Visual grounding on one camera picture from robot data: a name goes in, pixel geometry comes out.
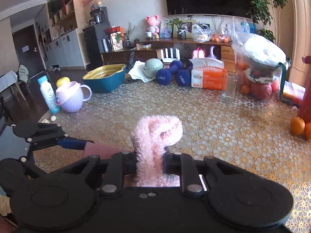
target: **pink fuzzy cloth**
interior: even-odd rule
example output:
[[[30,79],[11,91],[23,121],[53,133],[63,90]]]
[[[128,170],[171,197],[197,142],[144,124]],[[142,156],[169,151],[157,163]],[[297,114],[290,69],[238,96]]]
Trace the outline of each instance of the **pink fuzzy cloth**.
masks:
[[[164,147],[176,144],[183,135],[178,117],[143,117],[132,132],[137,154],[135,185],[139,187],[179,186],[179,176],[163,173]]]

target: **doorway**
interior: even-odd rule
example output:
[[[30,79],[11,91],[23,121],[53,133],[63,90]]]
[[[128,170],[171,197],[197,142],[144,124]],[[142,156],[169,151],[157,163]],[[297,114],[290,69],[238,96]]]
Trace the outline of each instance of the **doorway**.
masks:
[[[29,70],[29,78],[45,70],[33,25],[12,34],[17,58]]]

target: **dumbbell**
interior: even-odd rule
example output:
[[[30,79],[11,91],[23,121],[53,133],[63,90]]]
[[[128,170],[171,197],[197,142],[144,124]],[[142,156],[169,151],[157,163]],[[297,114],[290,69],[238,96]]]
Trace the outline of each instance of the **dumbbell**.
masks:
[[[191,70],[192,70],[192,62],[190,60],[187,61],[187,68],[178,70],[175,74],[175,81],[181,87],[187,87],[191,83]]]
[[[182,68],[182,62],[180,60],[174,60],[168,69],[160,69],[156,73],[156,80],[161,85],[168,85],[172,81],[173,74],[175,74],[179,69]]]

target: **red thermos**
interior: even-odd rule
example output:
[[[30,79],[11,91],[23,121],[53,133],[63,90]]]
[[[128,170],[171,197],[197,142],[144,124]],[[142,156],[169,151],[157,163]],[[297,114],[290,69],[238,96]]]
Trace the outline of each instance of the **red thermos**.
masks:
[[[298,117],[302,118],[305,123],[311,123],[311,56],[302,57],[302,62],[310,64],[306,92],[302,104],[298,111]]]

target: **floral patterned tablecloth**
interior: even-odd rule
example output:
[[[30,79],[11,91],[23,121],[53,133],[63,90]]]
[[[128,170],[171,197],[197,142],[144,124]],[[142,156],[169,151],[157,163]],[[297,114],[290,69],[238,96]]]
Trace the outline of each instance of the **floral patterned tablecloth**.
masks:
[[[133,148],[130,133],[145,115],[175,115],[184,127],[182,139],[172,152],[195,159],[214,155],[231,164],[276,181],[290,190],[294,208],[287,222],[293,232],[311,229],[311,143],[290,132],[296,115],[281,102],[261,103],[237,94],[223,103],[220,92],[182,88],[174,82],[123,84],[111,93],[94,93],[73,114],[58,113],[55,123],[72,137]],[[34,153],[46,171],[82,157],[82,153],[52,147]]]

